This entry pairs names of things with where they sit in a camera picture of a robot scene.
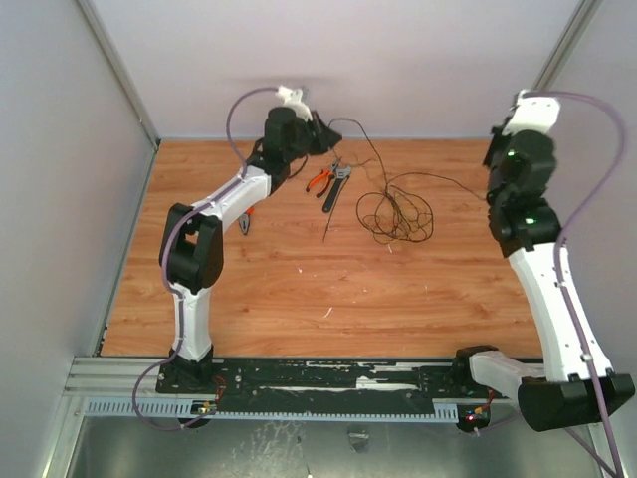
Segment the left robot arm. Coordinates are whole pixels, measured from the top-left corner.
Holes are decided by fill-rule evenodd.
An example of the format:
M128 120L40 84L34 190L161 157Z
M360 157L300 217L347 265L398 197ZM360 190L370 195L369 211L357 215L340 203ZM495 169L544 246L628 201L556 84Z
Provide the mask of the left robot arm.
M175 339L160 367L160 393L205 392L214 385L210 305L224 267L224 234L289 178L292 163L323 155L341 142L317 112L303 119L288 107L269 111L261 138L227 183L192 204L168 211L159 263L175 307Z

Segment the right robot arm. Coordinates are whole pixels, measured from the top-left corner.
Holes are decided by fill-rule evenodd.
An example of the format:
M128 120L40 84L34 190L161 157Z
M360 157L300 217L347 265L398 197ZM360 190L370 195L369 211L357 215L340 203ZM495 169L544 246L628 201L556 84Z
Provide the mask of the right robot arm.
M616 372L596 342L557 243L562 227L544 197L556 169L547 132L506 119L493 127L484 159L489 227L527 297L543 364L473 346L457 350L451 372L458 393L486 387L510 398L535 431L598 423L635 394L633 378Z

